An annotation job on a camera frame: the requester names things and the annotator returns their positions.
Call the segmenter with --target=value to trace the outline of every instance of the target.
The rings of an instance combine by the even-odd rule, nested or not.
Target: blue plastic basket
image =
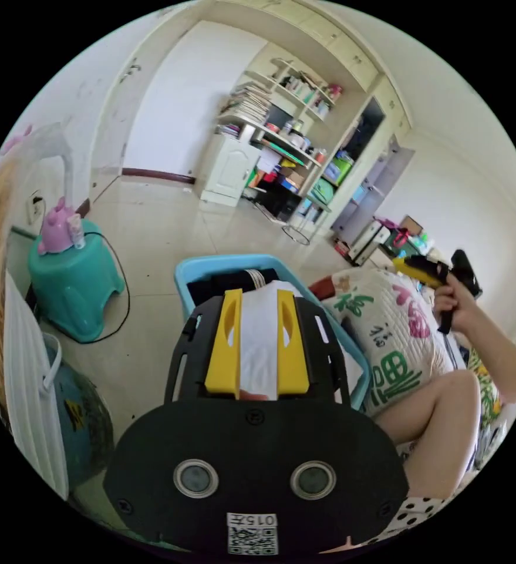
[[[176,281],[177,291],[179,292],[181,303],[183,306],[184,319],[190,316],[195,309],[195,304],[191,298],[191,294],[187,289],[187,284],[201,280],[214,274],[222,274],[227,272],[235,272],[245,268],[256,268],[263,270],[265,268],[274,268],[280,280],[290,282],[295,286],[301,294],[314,302],[321,305],[321,302],[314,294],[285,266],[281,260],[269,254],[223,254],[210,255],[206,257],[188,258],[180,262],[176,266],[174,279]],[[371,373],[367,359],[362,354],[356,343],[338,324],[338,322],[328,314],[328,319],[336,338],[340,341],[344,349],[354,357],[354,360],[362,367],[363,374],[356,388],[350,394],[350,404],[354,409],[359,409],[363,402],[363,397],[367,393],[371,380]]]

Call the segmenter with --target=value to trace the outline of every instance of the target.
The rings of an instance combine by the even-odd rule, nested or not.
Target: tiled floor
[[[128,177],[113,183],[88,215],[117,252],[130,289],[130,314],[122,329],[96,344],[59,335],[64,358],[87,375],[112,415],[115,439],[135,418],[161,405],[168,364],[183,327],[174,285],[176,264],[207,254],[268,253],[306,284],[347,267],[322,237],[305,247],[285,235],[250,202],[236,208],[201,202],[185,184]],[[106,307],[106,332],[126,312],[127,297]],[[84,506],[121,528],[97,476],[79,488]]]

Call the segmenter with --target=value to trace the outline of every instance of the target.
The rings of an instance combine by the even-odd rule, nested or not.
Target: teal plastic stool
[[[124,290],[113,257],[100,229],[83,220],[86,246],[63,253],[39,255],[37,237],[29,253],[31,283],[41,313],[80,343],[94,341],[103,332],[103,310],[113,292]]]

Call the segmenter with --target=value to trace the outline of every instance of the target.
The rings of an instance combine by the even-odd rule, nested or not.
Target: label sticker
[[[227,527],[230,554],[279,554],[275,513],[227,513]]]

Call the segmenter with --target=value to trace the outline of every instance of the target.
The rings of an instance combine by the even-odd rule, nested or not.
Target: ceiling
[[[473,165],[516,211],[516,149],[496,116],[461,75],[388,23],[342,5],[319,3],[376,55],[401,96],[413,127]]]

